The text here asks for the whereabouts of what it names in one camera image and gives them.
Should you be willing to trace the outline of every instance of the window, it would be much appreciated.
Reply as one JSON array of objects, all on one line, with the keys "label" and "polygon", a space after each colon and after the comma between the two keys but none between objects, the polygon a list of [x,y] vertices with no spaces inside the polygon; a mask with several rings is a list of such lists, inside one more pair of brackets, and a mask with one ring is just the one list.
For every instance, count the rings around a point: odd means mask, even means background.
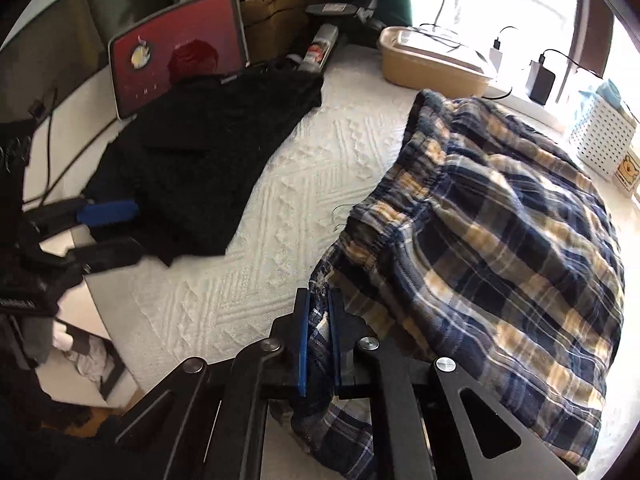
[{"label": "window", "polygon": [[611,79],[620,91],[620,97],[638,117],[640,113],[640,54],[626,33],[625,27],[616,19],[613,23],[613,38],[604,79]]},{"label": "window", "polygon": [[[414,25],[431,23],[442,0],[411,0]],[[499,79],[503,84],[523,86],[530,61],[546,48],[566,54],[572,43],[577,0],[445,0],[438,24],[455,30],[462,43],[486,53],[501,28],[514,25],[500,35],[503,52]],[[555,98],[567,62],[548,53],[545,66],[556,74],[551,97]]]}]

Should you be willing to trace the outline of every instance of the blue and yellow plaid cloth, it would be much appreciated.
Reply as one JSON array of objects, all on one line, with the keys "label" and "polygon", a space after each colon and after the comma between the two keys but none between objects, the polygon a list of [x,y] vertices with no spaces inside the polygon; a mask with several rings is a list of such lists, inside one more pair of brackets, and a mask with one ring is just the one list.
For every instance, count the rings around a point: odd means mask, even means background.
[{"label": "blue and yellow plaid cloth", "polygon": [[620,341],[623,266],[602,199],[549,139],[480,99],[421,92],[396,163],[318,263],[310,393],[287,420],[321,463],[370,478],[367,403],[332,396],[327,283],[379,337],[453,358],[586,467]]}]

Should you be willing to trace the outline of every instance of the sticker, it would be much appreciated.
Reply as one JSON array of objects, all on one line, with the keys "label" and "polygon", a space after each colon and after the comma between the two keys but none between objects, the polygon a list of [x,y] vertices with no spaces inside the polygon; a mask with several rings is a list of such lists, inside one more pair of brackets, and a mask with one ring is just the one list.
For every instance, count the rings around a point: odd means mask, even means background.
[{"label": "sticker", "polygon": [[635,160],[628,153],[625,158],[620,162],[617,171],[618,178],[626,189],[631,190],[635,184],[638,176],[640,176],[640,168],[636,165]]},{"label": "sticker", "polygon": [[322,12],[344,12],[346,8],[346,4],[326,4],[322,8]]},{"label": "sticker", "polygon": [[306,51],[304,61],[309,63],[321,64],[325,54],[329,50],[331,42],[327,40],[316,40]]},{"label": "sticker", "polygon": [[138,37],[138,46],[131,54],[131,64],[135,70],[144,68],[151,59],[151,46],[145,40]]}]

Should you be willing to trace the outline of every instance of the wooden floor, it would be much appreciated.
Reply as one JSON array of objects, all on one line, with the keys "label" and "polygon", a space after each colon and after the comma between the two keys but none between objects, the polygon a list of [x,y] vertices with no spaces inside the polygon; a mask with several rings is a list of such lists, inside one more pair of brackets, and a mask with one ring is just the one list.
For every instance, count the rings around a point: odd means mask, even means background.
[{"label": "wooden floor", "polygon": [[91,408],[91,419],[84,425],[79,428],[75,426],[69,426],[65,430],[65,434],[72,436],[82,436],[89,437],[94,436],[100,425],[107,419],[110,415],[119,415],[121,413],[120,410],[112,410],[109,408]]},{"label": "wooden floor", "polygon": [[121,416],[124,413],[127,413],[143,396],[144,393],[142,392],[142,390],[136,391],[133,397],[131,397],[128,405],[123,410],[115,410],[111,408],[91,408],[91,419],[79,428],[75,426],[66,428],[65,434],[72,436],[81,436],[84,438],[94,436],[97,433],[98,428],[100,428],[100,425],[107,419],[108,416]]}]

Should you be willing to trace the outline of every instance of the white textured bedspread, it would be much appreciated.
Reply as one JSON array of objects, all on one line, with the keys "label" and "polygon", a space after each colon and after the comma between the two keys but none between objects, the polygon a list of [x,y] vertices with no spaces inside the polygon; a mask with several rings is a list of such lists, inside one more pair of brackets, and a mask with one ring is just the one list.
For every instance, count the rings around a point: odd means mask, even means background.
[{"label": "white textured bedspread", "polygon": [[[265,337],[275,317],[292,310],[296,288],[307,286],[350,206],[374,189],[396,158],[415,93],[384,81],[377,52],[341,49],[326,72],[322,107],[271,157],[226,256],[183,257],[170,268],[146,258],[135,268],[87,279],[118,352],[143,390],[187,357],[215,362],[235,356]],[[625,324],[607,379],[603,428],[582,480],[601,477],[640,415],[640,212],[613,184],[593,180],[618,229]],[[275,426],[268,424],[263,479],[339,478],[303,456]]]}]

